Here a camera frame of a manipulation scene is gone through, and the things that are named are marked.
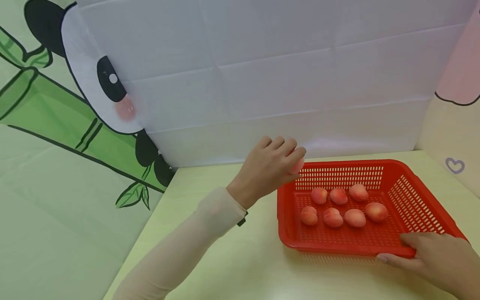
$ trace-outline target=green background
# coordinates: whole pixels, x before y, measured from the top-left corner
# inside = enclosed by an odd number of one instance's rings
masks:
[[[40,43],[26,25],[25,2],[2,0],[0,25],[32,51]],[[0,89],[18,72],[0,59]],[[40,72],[81,95],[65,59],[53,54]],[[35,80],[33,88],[45,89],[45,82]],[[151,214],[141,203],[115,208],[134,181],[1,124],[0,139],[0,298],[103,298]],[[161,193],[149,194],[153,209]]]

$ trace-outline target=panda eye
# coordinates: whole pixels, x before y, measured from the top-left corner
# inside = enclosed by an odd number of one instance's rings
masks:
[[[107,56],[97,62],[96,73],[103,92],[110,100],[120,102],[127,95]]]
[[[110,82],[113,84],[116,84],[117,81],[119,80],[115,74],[110,74],[110,76],[108,76],[108,79],[110,79]]]

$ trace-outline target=white eye highlight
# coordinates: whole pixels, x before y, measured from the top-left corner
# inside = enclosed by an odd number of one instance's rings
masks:
[[[110,74],[108,79],[110,79],[110,82],[113,83],[113,84],[116,84],[117,81],[119,80],[118,77],[115,74]]]

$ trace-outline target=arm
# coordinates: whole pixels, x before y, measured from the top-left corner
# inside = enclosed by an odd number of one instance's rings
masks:
[[[156,245],[125,277],[113,300],[162,300],[192,272],[208,248],[243,219],[258,199],[300,175],[288,170],[305,156],[293,139],[264,137],[227,188],[205,197],[197,210]]]
[[[245,209],[225,188],[214,190],[135,266],[113,299],[164,299],[190,274],[207,249],[244,216]]]

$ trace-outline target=basket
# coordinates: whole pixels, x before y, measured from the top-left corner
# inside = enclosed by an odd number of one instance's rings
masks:
[[[448,233],[466,239],[433,194],[402,162],[390,159],[314,162],[306,163],[300,174],[300,179],[282,186],[277,194],[278,234],[287,247],[302,252],[368,256],[392,253],[410,258],[415,250],[402,244],[401,233]],[[310,196],[318,187],[329,192],[339,187],[348,194],[349,187],[356,183],[366,187],[370,195],[367,201],[356,202],[348,196],[347,204],[337,205],[328,197],[327,203],[318,205]],[[373,223],[367,218],[363,228],[346,223],[330,228],[323,223],[323,212],[329,207],[337,208],[343,217],[352,208],[364,211],[370,202],[385,205],[387,221]],[[316,226],[300,222],[300,212],[308,205],[317,209]]]

